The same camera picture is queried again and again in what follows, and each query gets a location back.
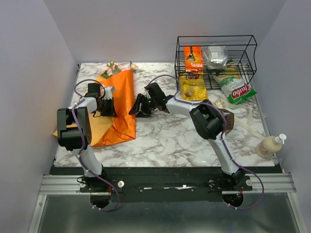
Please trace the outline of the orange wrapping paper sheet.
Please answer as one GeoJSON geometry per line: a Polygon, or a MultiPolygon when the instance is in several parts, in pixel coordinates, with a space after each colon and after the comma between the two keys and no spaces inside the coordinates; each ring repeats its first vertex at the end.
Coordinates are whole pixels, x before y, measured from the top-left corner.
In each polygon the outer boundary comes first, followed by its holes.
{"type": "MultiPolygon", "coordinates": [[[[136,117],[129,115],[134,105],[134,74],[130,70],[123,71],[108,79],[89,79],[88,83],[99,82],[105,87],[113,86],[114,107],[117,117],[100,116],[99,113],[89,115],[92,130],[92,147],[110,146],[127,142],[136,138],[136,117]]],[[[77,89],[76,95],[82,95],[77,89]]]]}

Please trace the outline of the pink fake flower bunch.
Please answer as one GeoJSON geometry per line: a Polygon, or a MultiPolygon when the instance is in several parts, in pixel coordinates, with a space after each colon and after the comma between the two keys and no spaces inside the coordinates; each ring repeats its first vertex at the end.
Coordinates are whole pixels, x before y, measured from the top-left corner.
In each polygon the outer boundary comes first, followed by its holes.
{"type": "Polygon", "coordinates": [[[135,63],[133,63],[132,61],[130,61],[129,69],[130,69],[133,73],[135,73],[136,71],[138,71],[138,66],[137,66],[135,63]]]}

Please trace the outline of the green brown snack bag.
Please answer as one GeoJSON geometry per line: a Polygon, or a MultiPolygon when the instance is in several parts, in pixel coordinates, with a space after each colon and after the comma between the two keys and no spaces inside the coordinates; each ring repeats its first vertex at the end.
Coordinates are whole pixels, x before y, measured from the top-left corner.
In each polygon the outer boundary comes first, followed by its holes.
{"type": "Polygon", "coordinates": [[[228,135],[234,128],[234,123],[235,123],[234,117],[235,117],[235,115],[233,112],[231,112],[227,109],[220,108],[219,110],[223,113],[223,115],[226,119],[225,135],[228,135]]]}

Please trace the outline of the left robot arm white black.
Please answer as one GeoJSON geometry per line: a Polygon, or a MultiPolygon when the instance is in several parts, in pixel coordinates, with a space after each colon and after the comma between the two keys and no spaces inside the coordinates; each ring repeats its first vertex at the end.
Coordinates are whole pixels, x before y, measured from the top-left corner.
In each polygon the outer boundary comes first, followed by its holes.
{"type": "Polygon", "coordinates": [[[91,148],[92,130],[89,115],[99,113],[103,117],[116,117],[113,86],[105,87],[99,82],[89,83],[87,93],[80,95],[77,103],[57,110],[58,144],[72,152],[79,160],[85,177],[93,177],[91,186],[98,192],[107,188],[103,166],[91,148]]]}

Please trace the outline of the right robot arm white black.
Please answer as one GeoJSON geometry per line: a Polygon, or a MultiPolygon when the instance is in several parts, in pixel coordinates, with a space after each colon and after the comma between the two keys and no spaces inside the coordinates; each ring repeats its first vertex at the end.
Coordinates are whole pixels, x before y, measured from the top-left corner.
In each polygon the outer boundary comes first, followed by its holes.
{"type": "Polygon", "coordinates": [[[222,186],[235,190],[241,185],[245,172],[233,158],[225,130],[227,122],[224,114],[208,100],[188,102],[180,100],[176,95],[165,95],[157,83],[145,87],[145,94],[138,94],[129,111],[136,117],[150,117],[153,110],[181,114],[192,119],[197,133],[206,139],[215,151],[222,169],[222,186]]]}

